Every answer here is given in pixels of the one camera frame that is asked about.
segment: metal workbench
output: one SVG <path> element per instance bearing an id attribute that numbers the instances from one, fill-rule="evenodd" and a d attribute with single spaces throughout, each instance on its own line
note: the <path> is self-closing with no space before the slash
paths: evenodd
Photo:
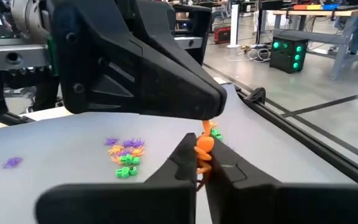
<path id="1" fill-rule="evenodd" d="M 213 121 L 223 142 L 251 164 L 282 182 L 354 183 L 302 143 L 261 117 L 224 85 L 227 103 Z M 0 129 L 0 224 L 34 224 L 34 205 L 45 190 L 68 183 L 143 182 L 186 133 L 201 133 L 200 121 L 124 113 L 84 113 Z M 117 179 L 106 138 L 142 138 L 146 153 L 139 174 Z M 3 169 L 10 157 L 24 160 Z M 211 223 L 204 191 L 198 193 L 197 223 Z"/>
<path id="2" fill-rule="evenodd" d="M 296 22 L 296 26 L 295 27 L 293 26 L 293 28 L 295 29 L 280 28 L 281 17 L 282 15 L 287 15 L 287 12 L 288 15 L 292 17 L 292 21 Z M 336 80 L 341 76 L 341 68 L 343 65 L 358 61 L 358 55 L 347 54 L 347 50 L 351 42 L 352 34 L 356 29 L 358 29 L 358 26 L 356 24 L 358 18 L 358 9 L 353 9 L 348 11 L 336 11 L 334 13 L 335 16 L 349 17 L 342 34 L 322 34 L 316 32 L 303 31 L 306 22 L 306 16 L 332 16 L 333 14 L 332 11 L 280 10 L 280 11 L 275 11 L 273 14 L 276 15 L 275 24 L 274 24 L 275 29 L 273 30 L 273 35 L 288 35 L 288 36 L 308 39 L 313 42 L 338 45 L 338 52 L 336 53 L 336 55 L 320 54 L 317 52 L 308 51 L 308 53 L 310 54 L 315 54 L 335 60 L 332 69 L 333 79 Z"/>

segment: green led light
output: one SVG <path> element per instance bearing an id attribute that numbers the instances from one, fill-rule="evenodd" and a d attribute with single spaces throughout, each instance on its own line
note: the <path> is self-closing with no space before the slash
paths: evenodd
<path id="1" fill-rule="evenodd" d="M 279 46 L 280 46 L 280 43 L 274 42 L 274 44 L 273 44 L 273 47 L 274 47 L 274 48 L 278 48 Z"/>

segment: concrete floor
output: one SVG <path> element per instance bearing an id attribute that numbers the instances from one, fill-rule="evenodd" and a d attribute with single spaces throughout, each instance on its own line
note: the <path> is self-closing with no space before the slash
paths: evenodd
<path id="1" fill-rule="evenodd" d="M 239 24 L 239 44 L 254 44 L 252 18 L 240 18 Z M 328 20 L 316 22 L 314 31 L 335 33 L 336 29 Z M 262 42 L 272 39 L 269 33 L 263 36 Z M 228 50 L 225 46 L 214 44 L 212 37 L 208 40 L 204 68 L 211 76 L 234 82 L 245 91 L 264 87 L 269 108 L 358 163 L 357 62 L 344 69 L 340 79 L 332 80 L 331 59 L 308 54 L 302 72 L 287 74 L 269 68 L 268 62 L 257 63 L 245 55 L 237 56 L 239 49 Z M 30 100 L 11 98 L 7 103 L 13 113 L 21 113 Z"/>

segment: white pole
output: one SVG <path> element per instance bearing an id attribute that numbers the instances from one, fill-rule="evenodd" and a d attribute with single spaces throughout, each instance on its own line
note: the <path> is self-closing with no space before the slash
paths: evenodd
<path id="1" fill-rule="evenodd" d="M 231 28 L 230 28 L 230 44 L 227 46 L 228 48 L 236 48 L 240 47 L 237 44 L 238 41 L 238 22 L 239 22 L 239 5 L 232 4 L 231 5 Z"/>

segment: black box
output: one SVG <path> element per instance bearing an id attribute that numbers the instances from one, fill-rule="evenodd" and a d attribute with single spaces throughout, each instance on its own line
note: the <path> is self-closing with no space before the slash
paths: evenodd
<path id="1" fill-rule="evenodd" d="M 303 69 L 308 39 L 277 35 L 273 37 L 270 67 L 287 73 Z"/>

